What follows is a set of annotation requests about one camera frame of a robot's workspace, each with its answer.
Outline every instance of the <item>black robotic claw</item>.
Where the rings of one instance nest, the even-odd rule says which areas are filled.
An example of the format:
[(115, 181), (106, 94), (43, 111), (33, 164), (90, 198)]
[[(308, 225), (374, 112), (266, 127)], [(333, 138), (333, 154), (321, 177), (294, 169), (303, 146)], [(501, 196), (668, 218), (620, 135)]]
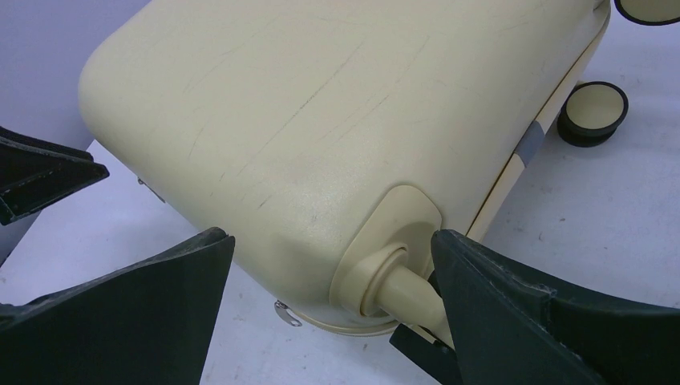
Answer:
[(0, 224), (36, 213), (108, 175), (85, 151), (0, 127)]
[[(451, 230), (431, 248), (455, 355), (423, 340), (414, 360), (403, 331), (391, 342), (441, 383), (678, 383), (680, 310), (573, 285)], [(443, 359), (459, 373), (428, 365)]]
[(0, 304), (0, 383), (198, 384), (233, 250), (213, 228), (27, 305)]

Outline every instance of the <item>white table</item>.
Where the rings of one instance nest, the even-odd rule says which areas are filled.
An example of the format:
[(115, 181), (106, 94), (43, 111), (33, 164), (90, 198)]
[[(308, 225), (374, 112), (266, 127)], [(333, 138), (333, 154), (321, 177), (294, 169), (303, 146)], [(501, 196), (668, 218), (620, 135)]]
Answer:
[[(486, 245), (591, 289), (680, 307), (677, 36), (680, 26), (645, 28), (615, 15), (585, 80), (622, 87), (630, 100), (627, 120), (597, 148), (570, 147), (552, 130)], [(0, 268), (0, 302), (29, 302), (197, 233), (99, 144), (89, 151), (111, 176), (42, 212)], [(274, 301), (232, 268), (202, 383), (436, 383), (388, 336), (293, 328), (274, 313)]]

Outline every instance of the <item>wall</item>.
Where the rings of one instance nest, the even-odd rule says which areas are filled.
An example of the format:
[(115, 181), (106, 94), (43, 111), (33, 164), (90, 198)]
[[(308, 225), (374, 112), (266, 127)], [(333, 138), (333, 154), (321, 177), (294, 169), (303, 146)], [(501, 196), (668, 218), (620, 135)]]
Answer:
[[(80, 70), (90, 53), (147, 2), (2, 0), (0, 126), (87, 148), (92, 137), (78, 110)], [(0, 227), (0, 265), (34, 217)]]

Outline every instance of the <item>wheel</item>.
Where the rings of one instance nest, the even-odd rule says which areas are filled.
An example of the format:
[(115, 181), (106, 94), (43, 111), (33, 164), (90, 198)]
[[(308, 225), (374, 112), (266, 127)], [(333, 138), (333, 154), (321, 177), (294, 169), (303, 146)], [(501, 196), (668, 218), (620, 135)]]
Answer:
[(567, 143), (594, 147), (614, 135), (628, 113), (625, 92), (607, 82), (576, 86), (557, 118), (557, 132)]

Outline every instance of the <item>gray tab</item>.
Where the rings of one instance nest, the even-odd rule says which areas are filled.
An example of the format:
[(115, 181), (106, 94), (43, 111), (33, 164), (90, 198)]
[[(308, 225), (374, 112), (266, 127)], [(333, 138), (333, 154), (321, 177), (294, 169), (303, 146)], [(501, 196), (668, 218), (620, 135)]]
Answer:
[(515, 154), (520, 156), (522, 163), (526, 167), (534, 155), (538, 152), (540, 144), (543, 143), (545, 134), (543, 133), (543, 128), (540, 127), (540, 123), (535, 120), (529, 124), (529, 128), (522, 136), (522, 139), (515, 147)]

